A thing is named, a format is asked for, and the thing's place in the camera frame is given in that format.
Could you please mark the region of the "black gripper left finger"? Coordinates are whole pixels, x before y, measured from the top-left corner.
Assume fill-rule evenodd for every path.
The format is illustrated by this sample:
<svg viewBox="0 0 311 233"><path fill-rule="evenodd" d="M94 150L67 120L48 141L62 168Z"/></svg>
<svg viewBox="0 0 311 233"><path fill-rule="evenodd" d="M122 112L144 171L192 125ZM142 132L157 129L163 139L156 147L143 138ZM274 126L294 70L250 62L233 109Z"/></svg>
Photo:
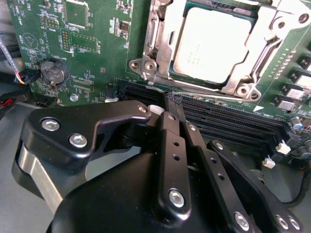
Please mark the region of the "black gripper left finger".
<svg viewBox="0 0 311 233"><path fill-rule="evenodd" d="M55 215L75 188L150 153L158 158L154 213L187 219L191 195L183 123L170 98L163 111L137 100L37 109L23 123L12 174Z"/></svg>

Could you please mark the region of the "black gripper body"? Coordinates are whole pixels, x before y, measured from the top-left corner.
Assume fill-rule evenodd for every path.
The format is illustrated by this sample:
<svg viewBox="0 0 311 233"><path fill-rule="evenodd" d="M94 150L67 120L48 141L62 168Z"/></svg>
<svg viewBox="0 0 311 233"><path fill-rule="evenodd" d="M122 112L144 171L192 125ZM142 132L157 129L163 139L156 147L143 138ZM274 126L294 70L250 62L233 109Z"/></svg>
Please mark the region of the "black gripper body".
<svg viewBox="0 0 311 233"><path fill-rule="evenodd" d="M51 233L231 233L205 175L189 169L192 210L179 224L154 213L158 158L136 155L71 191Z"/></svg>

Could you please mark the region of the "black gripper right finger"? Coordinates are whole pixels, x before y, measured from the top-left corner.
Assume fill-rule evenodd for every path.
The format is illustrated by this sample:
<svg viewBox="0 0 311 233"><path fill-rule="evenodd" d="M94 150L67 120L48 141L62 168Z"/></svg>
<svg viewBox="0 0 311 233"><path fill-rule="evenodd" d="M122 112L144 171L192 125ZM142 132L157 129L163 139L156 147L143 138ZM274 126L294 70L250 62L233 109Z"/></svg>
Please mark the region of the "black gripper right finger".
<svg viewBox="0 0 311 233"><path fill-rule="evenodd" d="M210 182L222 233L302 233L301 221L219 140L205 144L198 128L187 122L183 99L175 99L189 148Z"/></svg>

